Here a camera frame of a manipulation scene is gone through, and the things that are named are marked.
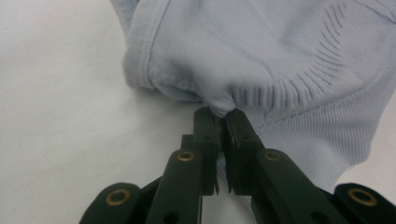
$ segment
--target ribbed knit texture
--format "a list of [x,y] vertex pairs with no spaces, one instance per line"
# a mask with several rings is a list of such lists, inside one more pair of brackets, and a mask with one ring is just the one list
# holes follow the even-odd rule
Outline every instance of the ribbed knit texture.
[[125,76],[220,117],[242,109],[332,191],[369,156],[396,88],[395,15],[391,0],[142,0],[124,17]]
[[111,3],[119,16],[125,39],[128,39],[132,18],[134,17],[134,10],[136,9],[138,2],[138,0],[111,0]]

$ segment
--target black plastic linkage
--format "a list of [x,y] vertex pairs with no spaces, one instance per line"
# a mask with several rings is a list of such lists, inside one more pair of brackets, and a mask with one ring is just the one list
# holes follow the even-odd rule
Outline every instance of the black plastic linkage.
[[240,110],[225,119],[207,107],[197,110],[193,134],[182,136],[180,148],[163,176],[144,188],[119,183],[104,189],[80,224],[201,223],[202,197],[219,192],[220,150],[229,190],[252,197],[257,223],[396,223],[396,207],[372,189],[345,184],[332,195],[315,187],[285,153],[263,146]]

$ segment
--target white surface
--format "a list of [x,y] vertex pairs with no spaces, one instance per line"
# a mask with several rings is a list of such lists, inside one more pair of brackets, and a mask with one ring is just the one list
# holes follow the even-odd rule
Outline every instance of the white surface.
[[[143,187],[163,173],[199,104],[127,88],[109,1],[0,3],[0,223],[78,223],[105,187]],[[396,203],[396,98],[370,159],[347,172]],[[226,193],[203,223],[254,223]]]

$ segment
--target knit garment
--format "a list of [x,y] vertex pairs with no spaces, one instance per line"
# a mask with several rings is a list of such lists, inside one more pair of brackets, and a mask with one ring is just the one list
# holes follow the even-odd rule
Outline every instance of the knit garment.
[[243,110],[332,191],[365,161],[396,87],[393,0],[113,0],[131,87]]

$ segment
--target light blue sweater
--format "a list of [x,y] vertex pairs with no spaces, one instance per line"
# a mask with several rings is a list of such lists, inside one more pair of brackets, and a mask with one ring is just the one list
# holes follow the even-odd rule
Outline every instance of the light blue sweater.
[[317,186],[363,162],[396,87],[393,0],[113,0],[131,87],[247,113]]

